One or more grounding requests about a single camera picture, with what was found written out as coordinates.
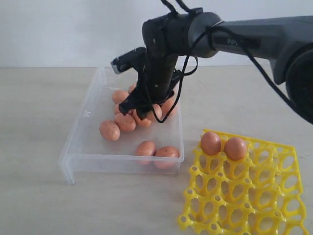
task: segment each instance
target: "yellow egg tray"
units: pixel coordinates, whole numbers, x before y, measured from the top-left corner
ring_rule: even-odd
[[[229,138],[240,137],[248,153],[239,161],[224,152],[209,156],[199,142],[178,217],[180,228],[190,226],[201,235],[308,235],[295,148],[213,132],[220,136],[222,149]]]

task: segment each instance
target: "egg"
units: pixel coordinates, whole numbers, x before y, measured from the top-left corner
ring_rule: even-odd
[[[151,123],[152,123],[150,120],[148,120],[148,119],[146,119],[146,118],[145,118],[144,120],[141,120],[141,119],[138,117],[136,110],[134,110],[134,112],[133,112],[133,118],[135,119],[135,121],[136,121],[136,123],[137,123],[138,126],[148,127],[148,126],[150,126]]]
[[[129,114],[126,114],[125,116],[122,113],[116,114],[114,121],[121,131],[129,132],[136,128],[136,121]]]
[[[231,160],[240,160],[247,154],[246,142],[242,138],[232,137],[226,141],[224,152]]]
[[[100,134],[109,141],[116,141],[121,135],[118,125],[114,121],[103,121],[99,126]]]
[[[206,132],[201,137],[201,148],[207,155],[216,155],[222,148],[221,138],[215,132]]]
[[[118,109],[118,106],[119,106],[119,103],[114,106],[114,108],[113,108],[114,114],[119,114],[119,113],[121,113],[120,110]],[[128,114],[129,114],[129,115],[133,115],[133,112],[134,112],[133,109],[132,109],[132,110],[129,110]]]
[[[112,94],[112,100],[115,104],[119,104],[123,102],[128,96],[128,92],[123,90],[116,90]]]
[[[178,158],[179,151],[172,146],[167,146],[167,147],[158,149],[155,153],[155,156]],[[175,165],[175,162],[154,161],[153,163],[156,166],[156,168],[161,169],[161,170],[168,170]]]
[[[162,117],[161,107],[158,104],[154,104],[153,108],[155,110],[156,116],[158,117],[158,119],[160,119]],[[146,119],[150,121],[157,121],[152,110],[147,113]]]
[[[156,153],[156,144],[152,141],[144,141],[138,145],[135,155],[136,156],[154,156]],[[138,160],[140,165],[148,165],[151,161],[148,160]]]
[[[132,84],[129,88],[128,88],[128,93],[130,94],[136,87],[136,83]]]
[[[167,101],[164,102],[164,104],[162,104],[161,109],[162,109],[162,115],[163,117],[168,113],[168,111],[170,111],[171,107],[173,106],[174,102],[175,102],[175,98],[169,98]],[[176,104],[175,108],[171,111],[171,113],[169,114],[168,117],[173,116],[178,110],[178,104]]]

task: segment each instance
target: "table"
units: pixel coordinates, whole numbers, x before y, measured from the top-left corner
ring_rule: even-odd
[[[294,145],[313,232],[313,126],[253,66],[200,67],[185,78],[179,175],[77,173],[66,185],[57,160],[94,70],[0,69],[0,235],[193,234],[176,218],[203,128]]]

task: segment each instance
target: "white wall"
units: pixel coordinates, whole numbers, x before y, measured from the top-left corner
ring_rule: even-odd
[[[184,0],[222,19],[312,15],[312,0]],[[89,67],[142,46],[144,21],[168,12],[160,0],[0,0],[0,67]],[[219,53],[201,65],[240,65]]]

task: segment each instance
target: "egg crate cell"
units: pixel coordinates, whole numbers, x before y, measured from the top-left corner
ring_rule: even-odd
[[[229,138],[242,138],[247,155],[238,161],[224,152],[206,155],[199,142],[178,217],[180,228],[190,226],[201,235],[308,235],[295,148],[213,132],[220,136],[222,149]]]

